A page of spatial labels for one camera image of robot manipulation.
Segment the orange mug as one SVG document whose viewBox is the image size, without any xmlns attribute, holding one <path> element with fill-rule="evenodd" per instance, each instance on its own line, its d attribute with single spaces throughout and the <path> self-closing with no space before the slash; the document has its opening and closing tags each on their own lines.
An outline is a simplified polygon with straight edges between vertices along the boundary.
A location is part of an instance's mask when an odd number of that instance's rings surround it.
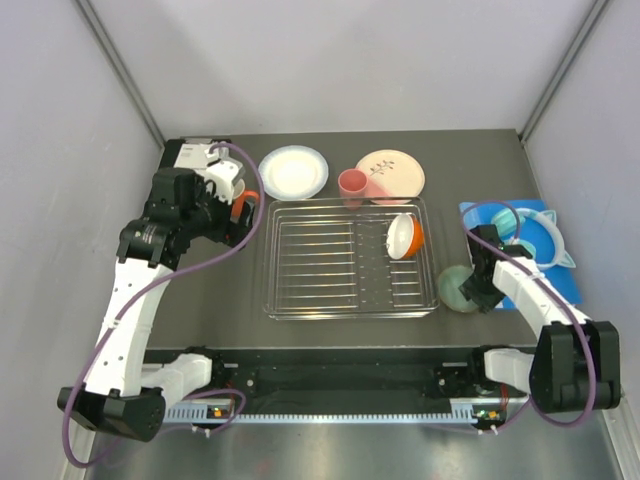
<svg viewBox="0 0 640 480">
<path fill-rule="evenodd" d="M 260 202 L 260 195 L 255 191 L 248 190 L 246 188 L 245 181 L 241 179 L 234 187 L 233 204 L 231 209 L 232 220 L 239 220 L 244 208 L 244 204 L 248 199 L 251 199 L 255 204 L 258 204 Z"/>
</svg>

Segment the orange and white bowl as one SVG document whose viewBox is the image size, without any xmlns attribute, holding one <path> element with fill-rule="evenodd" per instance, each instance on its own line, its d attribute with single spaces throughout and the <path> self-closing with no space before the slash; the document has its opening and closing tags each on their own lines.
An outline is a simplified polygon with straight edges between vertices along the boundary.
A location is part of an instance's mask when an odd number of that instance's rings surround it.
<svg viewBox="0 0 640 480">
<path fill-rule="evenodd" d="M 410 258 L 420 250 L 424 241 L 424 230 L 418 219 L 412 214 L 399 214 L 387 230 L 387 254 L 392 260 Z"/>
</svg>

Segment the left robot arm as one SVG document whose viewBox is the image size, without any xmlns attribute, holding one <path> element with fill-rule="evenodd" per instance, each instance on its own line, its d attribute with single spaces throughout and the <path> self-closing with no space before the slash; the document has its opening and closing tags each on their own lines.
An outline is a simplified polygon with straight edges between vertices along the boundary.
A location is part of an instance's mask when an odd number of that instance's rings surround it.
<svg viewBox="0 0 640 480">
<path fill-rule="evenodd" d="M 115 279 L 101 327 L 99 349 L 78 387 L 61 389 L 58 406 L 82 427 L 142 442 L 160 430 L 166 412 L 195 390 L 216 396 L 225 370 L 193 347 L 149 375 L 145 351 L 160 300 L 180 274 L 193 240 L 206 238 L 237 252 L 252 231 L 255 192 L 234 194 L 243 166 L 222 160 L 206 169 L 161 168 L 153 176 L 139 218 L 119 236 Z"/>
</svg>

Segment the green ceramic bowl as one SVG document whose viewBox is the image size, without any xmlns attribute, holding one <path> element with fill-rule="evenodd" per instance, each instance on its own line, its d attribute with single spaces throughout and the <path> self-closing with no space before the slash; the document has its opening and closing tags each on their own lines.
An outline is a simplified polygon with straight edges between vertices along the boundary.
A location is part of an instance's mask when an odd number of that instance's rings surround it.
<svg viewBox="0 0 640 480">
<path fill-rule="evenodd" d="M 472 269 L 464 265 L 452 265 L 440 273 L 437 279 L 439 297 L 450 310 L 459 313 L 472 313 L 478 310 L 478 305 L 467 300 L 459 290 L 471 273 Z"/>
</svg>

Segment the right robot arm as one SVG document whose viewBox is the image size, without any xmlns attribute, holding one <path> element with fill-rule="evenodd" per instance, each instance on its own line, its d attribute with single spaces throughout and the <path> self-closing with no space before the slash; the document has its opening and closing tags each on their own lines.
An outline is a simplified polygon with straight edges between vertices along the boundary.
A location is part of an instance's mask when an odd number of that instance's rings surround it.
<svg viewBox="0 0 640 480">
<path fill-rule="evenodd" d="M 511 386 L 544 414 L 617 408 L 622 392 L 615 326 L 572 306 L 527 249 L 503 243 L 495 225 L 468 230 L 467 241 L 473 271 L 459 288 L 463 297 L 482 313 L 510 300 L 537 339 L 531 353 L 506 345 L 476 348 L 466 372 L 469 388 L 487 396 Z"/>
</svg>

